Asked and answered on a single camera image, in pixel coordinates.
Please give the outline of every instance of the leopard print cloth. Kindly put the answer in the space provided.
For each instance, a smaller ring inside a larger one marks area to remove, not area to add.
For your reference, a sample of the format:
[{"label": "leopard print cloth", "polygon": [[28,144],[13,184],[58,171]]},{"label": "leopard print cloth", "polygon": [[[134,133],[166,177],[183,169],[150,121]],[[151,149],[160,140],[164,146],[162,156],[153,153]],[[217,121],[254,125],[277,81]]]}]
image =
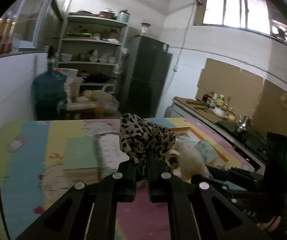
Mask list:
[{"label": "leopard print cloth", "polygon": [[120,118],[120,150],[134,161],[141,178],[146,179],[146,149],[152,147],[157,160],[161,160],[171,172],[165,153],[175,144],[176,136],[168,128],[144,119],[135,114],[124,114]]}]

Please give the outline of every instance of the shelf board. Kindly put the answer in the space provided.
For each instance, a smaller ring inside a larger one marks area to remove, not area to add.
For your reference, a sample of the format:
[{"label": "shelf board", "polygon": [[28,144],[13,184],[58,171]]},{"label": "shelf board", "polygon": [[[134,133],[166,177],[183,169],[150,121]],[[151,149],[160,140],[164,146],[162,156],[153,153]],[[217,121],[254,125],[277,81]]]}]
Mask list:
[{"label": "shelf board", "polygon": [[88,24],[97,24],[105,25],[117,28],[126,27],[128,24],[124,22],[118,22],[116,20],[94,17],[94,16],[85,16],[85,15],[69,15],[68,21],[71,23],[88,23]]},{"label": "shelf board", "polygon": [[108,86],[108,87],[114,87],[115,84],[111,84],[111,83],[81,83],[81,86],[98,86],[98,87],[104,87],[104,86]]},{"label": "shelf board", "polygon": [[70,42],[70,43],[102,43],[112,46],[122,46],[119,42],[111,42],[111,41],[102,41],[102,40],[92,40],[92,39],[83,39],[83,38],[62,38],[63,42]]},{"label": "shelf board", "polygon": [[112,63],[103,63],[103,62],[89,62],[89,61],[59,61],[59,64],[89,64],[89,65],[105,65],[105,66],[115,66],[116,64]]}]

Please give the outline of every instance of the black refrigerator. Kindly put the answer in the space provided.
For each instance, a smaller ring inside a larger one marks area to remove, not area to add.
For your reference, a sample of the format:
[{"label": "black refrigerator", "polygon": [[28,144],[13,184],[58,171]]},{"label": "black refrigerator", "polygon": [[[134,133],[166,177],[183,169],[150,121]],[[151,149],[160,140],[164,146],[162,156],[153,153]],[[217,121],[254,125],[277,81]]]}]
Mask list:
[{"label": "black refrigerator", "polygon": [[126,48],[117,97],[119,109],[123,114],[155,117],[171,60],[168,44],[137,36]]}]

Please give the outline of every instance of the window sill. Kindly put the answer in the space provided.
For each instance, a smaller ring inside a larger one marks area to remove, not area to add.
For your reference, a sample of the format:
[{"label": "window sill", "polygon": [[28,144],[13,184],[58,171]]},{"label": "window sill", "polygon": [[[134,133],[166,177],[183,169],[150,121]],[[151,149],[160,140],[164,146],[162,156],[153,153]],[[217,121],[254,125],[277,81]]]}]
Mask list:
[{"label": "window sill", "polygon": [[236,29],[236,30],[242,30],[242,31],[246,31],[246,32],[250,32],[250,33],[254,33],[254,34],[258,34],[267,38],[270,38],[274,41],[277,41],[285,46],[287,46],[287,42],[284,42],[278,38],[275,38],[273,36],[267,35],[265,33],[261,33],[261,32],[257,32],[254,30],[250,30],[250,29],[245,29],[245,28],[240,28],[240,27],[230,27],[230,26],[225,26],[225,25],[217,25],[217,24],[194,24],[193,26],[215,26],[215,27],[223,27],[223,28],[229,28],[229,29]]},{"label": "window sill", "polygon": [[18,51],[18,52],[11,52],[7,54],[0,54],[0,58],[16,56],[16,55],[32,54],[32,53],[46,53],[46,52],[44,50],[31,50],[30,49],[29,51]]}]

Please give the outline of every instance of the silver screw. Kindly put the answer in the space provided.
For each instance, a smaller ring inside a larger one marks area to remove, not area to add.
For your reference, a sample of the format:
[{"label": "silver screw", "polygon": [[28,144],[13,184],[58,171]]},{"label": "silver screw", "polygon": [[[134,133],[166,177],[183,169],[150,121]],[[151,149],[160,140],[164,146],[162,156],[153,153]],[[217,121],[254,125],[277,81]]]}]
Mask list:
[{"label": "silver screw", "polygon": [[171,178],[171,174],[168,173],[168,172],[164,172],[164,173],[162,173],[162,178],[163,179],[170,179]]},{"label": "silver screw", "polygon": [[112,175],[112,177],[113,177],[114,179],[121,179],[121,178],[122,178],[122,173],[120,173],[120,172],[115,172],[115,173]]},{"label": "silver screw", "polygon": [[75,184],[76,189],[83,189],[85,187],[85,184],[83,182],[77,182]]},{"label": "silver screw", "polygon": [[201,189],[209,189],[209,184],[207,182],[200,182],[199,188]]}]

